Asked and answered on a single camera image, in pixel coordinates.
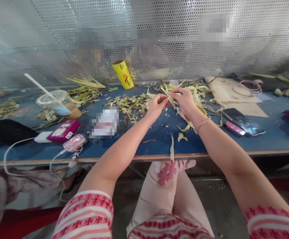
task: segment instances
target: white cable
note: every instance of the white cable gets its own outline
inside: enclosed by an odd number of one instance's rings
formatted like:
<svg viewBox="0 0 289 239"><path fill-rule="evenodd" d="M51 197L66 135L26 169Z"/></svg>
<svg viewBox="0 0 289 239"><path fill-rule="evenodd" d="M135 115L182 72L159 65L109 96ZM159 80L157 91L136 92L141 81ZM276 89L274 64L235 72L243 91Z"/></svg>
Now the white cable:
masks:
<svg viewBox="0 0 289 239"><path fill-rule="evenodd" d="M19 142L16 142L16 143L12 144L12 145L5 151L5 154L4 154L4 156L3 156L3 168L4 168L4 171L5 171L6 174L11 175L11 176L17 176L17 177L32 176L32 175L35 175L35 174L39 174L39 173L34 173L34 174L13 174L13 173L10 173L10 172L8 171L8 167L7 167L7 164L6 164L6 156L8 155L8 152L10 151L10 149L11 149L14 145L16 145L16 144L18 144L18 143L21 143L21 142L24 142L24 141L27 141L27 140L30 140L30 139L35 139L35 138L28 138L28 139L24 139L24 140L21 140L21 141L19 141ZM65 152L66 152L65 149L62 150L61 152L59 152L59 153L52 159L52 161L51 161L51 163L50 163L50 165L49 165L49 171L50 171L50 173L52 173L52 174L56 175L57 177L59 177L60 180L61 180L62 183L63 183L63 190L62 190L62 192L61 192L61 194L60 194L60 196L59 196L59 200L62 201L62 202L67 202L67 201L69 201L69 200L62 200L62 194L63 194L63 192L64 192L64 190L65 190L65 182L64 182L64 180L63 180L59 175L57 175L56 173L54 173L54 172L52 171L52 164L53 164L53 161L54 161L58 156L60 156L61 154L65 153Z"/></svg>

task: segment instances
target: white straw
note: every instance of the white straw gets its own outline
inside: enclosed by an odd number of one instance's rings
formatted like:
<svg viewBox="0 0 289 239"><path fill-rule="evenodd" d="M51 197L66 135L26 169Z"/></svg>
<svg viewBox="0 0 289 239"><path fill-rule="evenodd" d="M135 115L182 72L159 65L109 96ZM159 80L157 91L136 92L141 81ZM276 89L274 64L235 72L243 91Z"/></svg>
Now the white straw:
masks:
<svg viewBox="0 0 289 239"><path fill-rule="evenodd" d="M43 86L41 86L40 83L38 83L36 80L34 80L33 77L31 77L29 74L25 73L24 74L27 78L29 78L34 84L36 84L39 88L41 88L41 90L43 90L46 94L48 94L52 99L56 100L56 102L58 102L60 105L62 106L65 106L63 105L61 102L58 101L58 99L56 99L51 93L49 93L47 91L47 89L45 89Z"/></svg>

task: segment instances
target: perforated metal screen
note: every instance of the perforated metal screen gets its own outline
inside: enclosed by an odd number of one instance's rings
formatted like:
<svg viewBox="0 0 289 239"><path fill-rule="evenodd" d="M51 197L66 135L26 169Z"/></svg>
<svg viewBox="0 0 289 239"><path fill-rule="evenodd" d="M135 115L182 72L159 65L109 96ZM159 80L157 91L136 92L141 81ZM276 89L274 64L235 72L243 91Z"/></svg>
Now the perforated metal screen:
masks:
<svg viewBox="0 0 289 239"><path fill-rule="evenodd" d="M77 29L103 41L88 60ZM1 87L32 86L23 73L44 86L88 74L118 83L119 59L135 82L285 70L289 0L0 0Z"/></svg>

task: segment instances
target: table edge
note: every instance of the table edge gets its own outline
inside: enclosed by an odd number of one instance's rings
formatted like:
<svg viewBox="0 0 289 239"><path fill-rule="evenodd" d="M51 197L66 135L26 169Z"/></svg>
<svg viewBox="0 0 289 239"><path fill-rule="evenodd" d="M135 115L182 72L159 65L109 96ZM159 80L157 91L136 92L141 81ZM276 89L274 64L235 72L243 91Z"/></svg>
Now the table edge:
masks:
<svg viewBox="0 0 289 239"><path fill-rule="evenodd" d="M249 156L278 156L278 155L289 155L289 149L280 150L260 150L260 151L246 151ZM95 158L78 158L78 162L81 164L88 164L97 162L100 157ZM175 160L184 159L206 159L209 158L207 153L191 153L191 154L175 154ZM32 166L32 165L48 165L52 159L34 159L34 160L17 160L9 161L7 166ZM56 159L53 165L67 164L71 161L71 158ZM170 154L158 154L158 155L136 155L134 156L132 162L153 162L153 161L169 161ZM0 166L3 166L3 160L0 161Z"/></svg>

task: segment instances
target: smartphone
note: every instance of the smartphone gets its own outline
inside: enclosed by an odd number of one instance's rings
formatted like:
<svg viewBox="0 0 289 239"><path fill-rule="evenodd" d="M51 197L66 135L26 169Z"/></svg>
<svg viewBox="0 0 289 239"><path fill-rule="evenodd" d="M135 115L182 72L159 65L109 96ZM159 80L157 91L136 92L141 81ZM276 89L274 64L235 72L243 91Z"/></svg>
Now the smartphone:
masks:
<svg viewBox="0 0 289 239"><path fill-rule="evenodd" d="M261 126L250 120L235 108L225 109L223 110L223 113L231 121L245 130L250 136L257 136L266 132Z"/></svg>

